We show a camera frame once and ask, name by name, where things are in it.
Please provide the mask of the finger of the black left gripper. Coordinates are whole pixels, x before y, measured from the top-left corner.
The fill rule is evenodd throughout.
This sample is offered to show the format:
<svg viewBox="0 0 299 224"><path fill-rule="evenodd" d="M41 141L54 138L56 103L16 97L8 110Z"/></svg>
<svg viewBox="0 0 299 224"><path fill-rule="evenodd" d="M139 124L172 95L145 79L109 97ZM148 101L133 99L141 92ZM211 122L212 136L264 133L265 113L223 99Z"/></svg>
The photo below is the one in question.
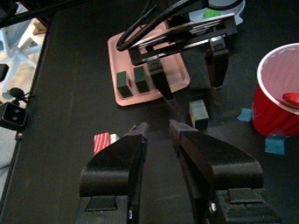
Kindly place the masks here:
<svg viewBox="0 0 299 224"><path fill-rule="evenodd" d="M163 99L171 108L171 111L175 114L177 114L179 113L177 103L173 98L173 93L169 88L168 80L165 78L161 61L159 59L151 60L147 62L147 65L148 65L148 71L152 77L155 88L159 90L163 96Z"/></svg>
<svg viewBox="0 0 299 224"><path fill-rule="evenodd" d="M220 102L223 82L229 64L229 51L224 38L212 38L205 45L205 66L209 75L211 96L215 103Z"/></svg>

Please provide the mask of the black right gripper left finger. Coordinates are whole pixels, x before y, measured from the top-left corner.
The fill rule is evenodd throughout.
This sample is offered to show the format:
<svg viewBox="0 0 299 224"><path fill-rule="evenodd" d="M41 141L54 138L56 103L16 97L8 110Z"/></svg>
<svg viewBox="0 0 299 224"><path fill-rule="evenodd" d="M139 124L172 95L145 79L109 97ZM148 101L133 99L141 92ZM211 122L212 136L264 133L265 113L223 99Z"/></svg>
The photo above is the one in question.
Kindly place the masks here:
<svg viewBox="0 0 299 224"><path fill-rule="evenodd" d="M74 224L139 224L147 132L141 122L86 163Z"/></svg>

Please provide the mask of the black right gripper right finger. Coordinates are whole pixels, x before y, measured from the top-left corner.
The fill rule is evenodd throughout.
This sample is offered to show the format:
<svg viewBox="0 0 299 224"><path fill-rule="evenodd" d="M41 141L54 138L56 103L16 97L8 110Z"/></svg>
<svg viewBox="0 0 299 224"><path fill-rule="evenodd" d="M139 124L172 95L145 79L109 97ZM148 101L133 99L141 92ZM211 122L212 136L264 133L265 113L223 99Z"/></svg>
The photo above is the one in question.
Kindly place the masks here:
<svg viewBox="0 0 299 224"><path fill-rule="evenodd" d="M175 120L169 121L169 134L195 224L280 224L267 202L256 159Z"/></svg>

